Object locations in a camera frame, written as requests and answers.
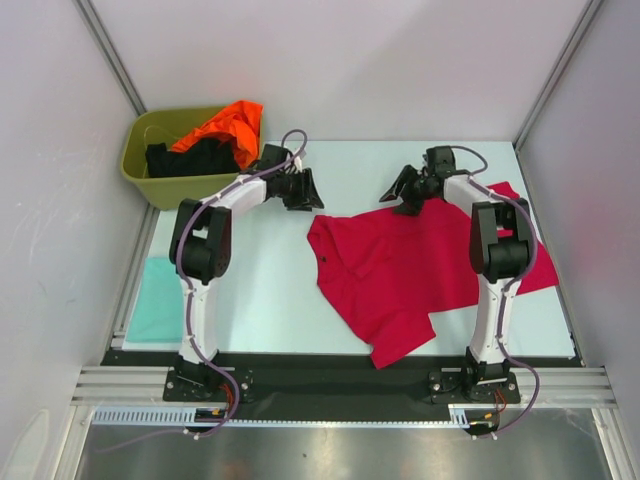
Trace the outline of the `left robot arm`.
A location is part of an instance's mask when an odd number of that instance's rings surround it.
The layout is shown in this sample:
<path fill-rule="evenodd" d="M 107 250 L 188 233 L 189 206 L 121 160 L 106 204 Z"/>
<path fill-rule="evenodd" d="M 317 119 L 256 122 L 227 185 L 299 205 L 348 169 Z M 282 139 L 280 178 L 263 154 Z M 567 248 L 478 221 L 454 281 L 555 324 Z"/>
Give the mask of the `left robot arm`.
<path fill-rule="evenodd" d="M 169 260 L 180 278 L 184 327 L 179 353 L 167 376 L 168 401 L 210 401 L 231 377 L 214 364 L 219 352 L 213 303 L 232 257 L 233 220 L 271 198 L 289 211 L 322 209 L 312 170 L 302 166 L 305 146 L 291 151 L 268 144 L 228 186 L 177 210 Z"/>

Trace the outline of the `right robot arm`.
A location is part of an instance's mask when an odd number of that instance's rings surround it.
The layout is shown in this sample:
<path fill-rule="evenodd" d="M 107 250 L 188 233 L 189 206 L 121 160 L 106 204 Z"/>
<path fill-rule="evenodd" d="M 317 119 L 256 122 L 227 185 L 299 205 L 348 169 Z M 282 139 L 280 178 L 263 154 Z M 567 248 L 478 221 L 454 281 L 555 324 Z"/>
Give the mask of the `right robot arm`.
<path fill-rule="evenodd" d="M 471 148 L 432 147 L 423 162 L 421 169 L 404 166 L 380 200 L 400 200 L 394 211 L 403 215 L 417 215 L 426 201 L 435 198 L 465 213 L 471 221 L 470 264 L 479 286 L 465 364 L 459 372 L 430 374 L 432 401 L 490 403 L 517 387 L 507 343 L 515 297 L 538 254 L 529 204 L 481 184 L 476 175 L 488 169 L 488 162 Z"/>

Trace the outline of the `magenta red t shirt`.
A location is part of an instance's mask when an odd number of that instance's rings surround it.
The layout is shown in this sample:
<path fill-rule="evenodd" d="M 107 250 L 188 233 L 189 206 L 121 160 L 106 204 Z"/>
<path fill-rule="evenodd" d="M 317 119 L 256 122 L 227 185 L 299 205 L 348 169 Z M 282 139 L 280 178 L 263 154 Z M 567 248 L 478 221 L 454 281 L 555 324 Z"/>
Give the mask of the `magenta red t shirt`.
<path fill-rule="evenodd" d="M 378 369 L 433 340 L 431 315 L 478 302 L 469 259 L 471 219 L 440 199 L 418 216 L 383 208 L 353 217 L 318 215 L 307 240 L 317 286 Z"/>

